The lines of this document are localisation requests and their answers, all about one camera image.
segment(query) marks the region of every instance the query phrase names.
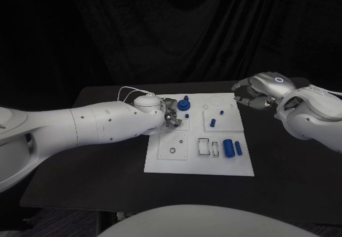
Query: black table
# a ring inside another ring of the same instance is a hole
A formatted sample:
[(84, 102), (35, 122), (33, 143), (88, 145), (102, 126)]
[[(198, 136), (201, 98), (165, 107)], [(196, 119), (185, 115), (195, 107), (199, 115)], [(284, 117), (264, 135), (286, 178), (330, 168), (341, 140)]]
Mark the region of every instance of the black table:
[[(297, 87), (309, 85), (294, 78)], [(137, 86), (156, 94), (231, 92), (235, 81)], [(75, 107), (114, 101), (120, 86), (88, 87)], [(245, 90), (237, 94), (248, 96)], [(175, 204), (237, 208), (284, 221), (342, 224), (342, 155), (296, 139), (274, 108), (238, 106), (255, 177), (144, 173), (149, 136), (84, 146), (39, 166), (20, 204), (141, 212)]]

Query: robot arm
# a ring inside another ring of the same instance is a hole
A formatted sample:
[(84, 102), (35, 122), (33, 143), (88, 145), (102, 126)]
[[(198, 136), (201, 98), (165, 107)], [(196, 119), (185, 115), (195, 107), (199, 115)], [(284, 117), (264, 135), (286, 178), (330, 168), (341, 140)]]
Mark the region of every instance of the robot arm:
[(237, 96), (237, 102), (258, 110), (277, 104), (274, 117), (281, 120), (287, 132), (302, 140), (317, 140), (342, 152), (342, 100), (332, 95), (341, 93), (313, 85), (297, 89), (286, 76), (271, 72), (241, 80), (231, 89), (241, 86), (247, 86), (254, 98)]
[(169, 104), (173, 99), (149, 93), (133, 104), (104, 102), (45, 112), (0, 108), (0, 192), (58, 152), (154, 134), (165, 120), (180, 124)]

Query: table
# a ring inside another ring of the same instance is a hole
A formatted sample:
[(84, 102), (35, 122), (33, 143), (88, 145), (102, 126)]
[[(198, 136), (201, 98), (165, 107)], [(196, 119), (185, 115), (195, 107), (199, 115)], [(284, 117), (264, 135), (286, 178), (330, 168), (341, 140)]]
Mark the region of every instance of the table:
[[(137, 87), (156, 94), (218, 93), (231, 92), (235, 82)], [(293, 82), (297, 87), (309, 85), (303, 78), (293, 78)], [(84, 88), (74, 106), (114, 101), (118, 89)], [(237, 94), (248, 96), (242, 89)], [(341, 154), (315, 140), (296, 139), (273, 117), (274, 108), (238, 108), (255, 177), (144, 173), (149, 136), (141, 135), (53, 155), (38, 168), (20, 204), (124, 212), (202, 204), (284, 221), (342, 224)]]

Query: white board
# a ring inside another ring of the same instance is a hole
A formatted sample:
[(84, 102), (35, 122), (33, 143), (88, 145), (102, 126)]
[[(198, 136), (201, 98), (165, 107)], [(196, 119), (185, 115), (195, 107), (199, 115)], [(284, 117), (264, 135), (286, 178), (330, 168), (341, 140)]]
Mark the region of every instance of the white board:
[[(144, 172), (254, 176), (234, 93), (159, 96), (179, 101), (185, 95), (189, 97), (190, 108), (188, 111), (177, 110), (177, 119), (183, 120), (183, 125), (175, 128), (166, 127), (163, 124), (162, 131), (150, 135)], [(212, 119), (216, 120), (215, 127), (211, 127)], [(186, 137), (186, 142), (180, 144), (182, 136)], [(209, 139), (209, 155), (199, 154), (199, 138)], [(231, 139), (232, 143), (240, 142), (241, 156), (235, 151), (235, 157), (227, 158), (225, 139)], [(218, 143), (218, 156), (214, 156), (214, 149), (216, 149), (212, 147), (214, 142)]]

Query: rectangular slot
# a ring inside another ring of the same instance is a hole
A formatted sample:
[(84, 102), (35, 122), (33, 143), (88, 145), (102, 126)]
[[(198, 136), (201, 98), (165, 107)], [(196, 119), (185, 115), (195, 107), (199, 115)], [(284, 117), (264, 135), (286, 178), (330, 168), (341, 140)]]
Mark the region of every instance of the rectangular slot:
[(209, 151), (209, 138), (199, 138), (198, 139), (198, 150), (201, 155), (211, 155)]
[(219, 145), (218, 142), (212, 142), (212, 154), (215, 157), (219, 156)]

